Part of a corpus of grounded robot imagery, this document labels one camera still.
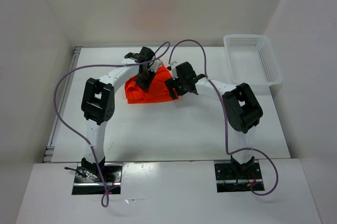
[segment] red cloth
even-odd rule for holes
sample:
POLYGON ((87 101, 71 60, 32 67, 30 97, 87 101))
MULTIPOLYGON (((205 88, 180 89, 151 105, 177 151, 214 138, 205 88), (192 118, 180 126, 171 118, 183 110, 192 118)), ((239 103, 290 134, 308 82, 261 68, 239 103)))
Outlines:
POLYGON ((125 96, 127 98, 128 104, 160 103, 171 101, 172 98, 164 83, 171 77, 172 76, 168 69, 164 66, 161 66, 157 70, 148 92, 143 91, 138 85, 136 85, 136 76, 129 79, 124 85, 125 96))

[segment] red fabric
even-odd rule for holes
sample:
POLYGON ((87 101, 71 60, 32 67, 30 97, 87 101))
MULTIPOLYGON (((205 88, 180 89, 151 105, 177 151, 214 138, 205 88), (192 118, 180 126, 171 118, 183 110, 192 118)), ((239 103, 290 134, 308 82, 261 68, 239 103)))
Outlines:
POLYGON ((125 95, 128 104, 138 104, 138 103, 160 103, 171 101, 169 91, 166 88, 165 81, 171 78, 171 74, 167 68, 161 66, 148 89, 148 92, 143 91, 135 83, 136 77, 129 79, 125 85, 125 95))

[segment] cable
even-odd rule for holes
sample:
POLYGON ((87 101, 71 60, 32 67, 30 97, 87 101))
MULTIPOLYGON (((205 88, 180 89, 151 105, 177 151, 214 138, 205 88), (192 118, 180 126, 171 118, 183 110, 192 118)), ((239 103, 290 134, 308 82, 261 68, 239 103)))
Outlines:
POLYGON ((81 66, 81 67, 77 67, 75 69, 72 69, 70 70, 68 73, 66 73, 64 76, 61 77, 61 79, 58 81, 58 83, 56 84, 56 87, 55 87, 55 90, 54 90, 54 95, 53 95, 53 107, 54 107, 54 111, 56 113, 56 116, 57 118, 67 127, 69 128, 71 131, 73 131, 74 133, 76 133, 78 136, 80 136, 82 139, 84 139, 86 141, 86 143, 89 144, 90 146, 90 149, 92 151, 92 154, 93 154, 93 157, 95 159, 95 163, 96 163, 96 166, 97 166, 97 169, 98 169, 98 173, 100 175, 100 178, 101 178, 101 181, 103 183, 103 187, 104 187, 104 194, 102 196, 102 199, 101 199, 101 204, 103 207, 107 207, 109 205, 109 192, 111 191, 111 189, 108 189, 107 188, 107 185, 104 181, 104 177, 103 177, 103 174, 102 174, 102 170, 100 168, 100 166, 98 165, 98 159, 97 159, 97 156, 96 156, 96 153, 95 153, 95 150, 94 150, 94 147, 92 146, 91 142, 84 136, 82 135, 80 132, 78 132, 77 130, 75 130, 74 128, 72 128, 69 124, 67 124, 61 117, 60 113, 58 112, 57 110, 57 105, 56 105, 56 95, 57 95, 57 89, 58 87, 60 86, 60 84, 62 83, 62 81, 67 77, 69 76, 71 73, 77 71, 77 70, 81 70, 81 69, 86 69, 86 68, 89 68, 89 67, 126 67, 126 66, 139 66, 139 65, 144 65, 144 64, 147 64, 147 63, 151 63, 151 62, 154 62, 155 60, 158 60, 160 59, 161 57, 164 56, 164 54, 166 54, 166 52, 169 50, 170 48, 170 42, 166 41, 164 42, 157 50, 155 53, 158 52, 159 49, 161 49, 164 45, 167 45, 167 48, 166 50, 164 51, 164 53, 162 53, 160 56, 158 56, 157 58, 155 59, 152 59, 150 61, 147 61, 147 62, 142 62, 142 63, 131 63, 131 64, 96 64, 96 65, 86 65, 86 66, 81 66))
POLYGON ((224 116, 224 121, 225 121, 225 148, 226 148, 226 154, 227 155, 233 155, 233 154, 236 154, 238 152, 241 152, 241 151, 244 151, 244 150, 253 150, 255 152, 258 152, 260 153, 261 155, 263 155, 264 157, 266 157, 266 159, 268 159, 268 161, 270 162, 270 164, 273 166, 274 170, 275 170, 275 174, 276 174, 276 181, 275 181, 275 185, 273 186, 273 188, 266 192, 266 193, 256 193, 255 191, 253 191, 253 187, 261 182, 256 182, 254 183, 253 185, 250 186, 250 190, 253 194, 255 195, 258 195, 258 196, 267 196, 269 195, 270 193, 272 193, 277 185, 279 184, 279 172, 277 171, 277 168, 274 164, 274 162, 264 153, 262 152, 261 150, 259 149, 254 149, 254 148, 241 148, 241 149, 237 149, 237 150, 234 150, 232 152, 229 151, 229 143, 228 143, 228 119, 227 119, 227 113, 226 113, 226 109, 225 109, 225 105, 223 103, 223 100, 222 100, 222 97, 221 97, 221 94, 220 92, 218 91, 217 87, 215 86, 215 84, 212 82, 212 80, 209 79, 208 75, 207 75, 207 59, 206 59, 206 52, 205 52, 205 49, 204 47, 198 42, 198 41, 195 41, 195 40, 182 40, 180 42, 178 42, 177 44, 175 44, 175 46, 173 47, 172 51, 171 51, 171 54, 170 54, 170 59, 168 61, 168 63, 170 64, 171 62, 171 57, 172 57, 172 54, 173 54, 173 51, 174 49, 181 43, 183 42, 186 42, 186 41, 190 41, 190 42, 194 42, 196 43, 202 50, 203 52, 203 55, 204 55, 204 71, 205 71, 205 76, 206 78, 208 79, 209 83, 212 85, 213 89, 215 90, 216 92, 216 95, 218 96, 219 100, 220 100, 220 103, 221 103, 221 107, 222 107, 222 111, 223 111, 223 116, 224 116))

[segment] white surface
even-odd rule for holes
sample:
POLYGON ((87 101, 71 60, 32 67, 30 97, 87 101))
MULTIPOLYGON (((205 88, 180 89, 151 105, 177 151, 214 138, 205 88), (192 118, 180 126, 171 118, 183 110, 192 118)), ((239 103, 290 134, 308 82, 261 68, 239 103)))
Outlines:
MULTIPOLYGON (((128 52, 140 47, 84 48, 77 66, 87 64, 118 64, 128 52)), ((227 64, 223 47, 206 47, 209 77, 227 82, 227 64)), ((169 55, 163 57, 167 65, 169 55)), ((203 73, 203 56, 198 47, 175 50, 173 60, 189 61, 197 74, 203 73)), ((86 131, 81 111, 85 82, 98 78, 110 68, 90 68, 74 75, 63 118, 80 132, 86 131)), ((271 158, 289 158, 283 132, 272 97, 257 96, 264 115, 255 134, 255 147, 271 158)), ((124 90, 115 94, 115 113, 109 120, 105 134, 106 161, 163 161, 228 159, 224 146, 224 121, 219 101, 206 96, 186 94, 176 101, 157 104, 127 104, 124 90)), ((234 130, 229 131, 236 142, 234 130)), ((53 162, 80 162, 86 143, 72 131, 58 123, 55 134, 53 162)))
POLYGON ((47 0, 73 45, 134 45, 262 34, 279 0, 47 0))
MULTIPOLYGON (((259 197, 249 191, 217 193, 212 161, 125 163, 121 194, 110 197, 108 208, 100 195, 71 195, 74 175, 64 170, 67 164, 36 164, 16 224, 320 224, 300 161, 275 164, 279 186, 259 197)), ((269 190, 275 172, 267 160, 260 165, 269 190)))
POLYGON ((283 76, 268 37, 227 35, 223 38, 233 83, 271 86, 283 76))
POLYGON ((337 223, 337 0, 281 0, 265 32, 284 75, 272 89, 322 222, 337 223))
POLYGON ((0 0, 0 223, 15 223, 55 114, 71 48, 45 0, 0 0))

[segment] laundry basket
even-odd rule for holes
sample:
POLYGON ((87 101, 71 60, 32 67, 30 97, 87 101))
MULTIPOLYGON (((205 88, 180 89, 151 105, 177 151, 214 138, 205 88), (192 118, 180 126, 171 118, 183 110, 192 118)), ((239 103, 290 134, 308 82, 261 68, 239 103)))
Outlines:
POLYGON ((269 38, 263 35, 227 35, 223 38, 233 83, 271 86, 283 75, 269 38))

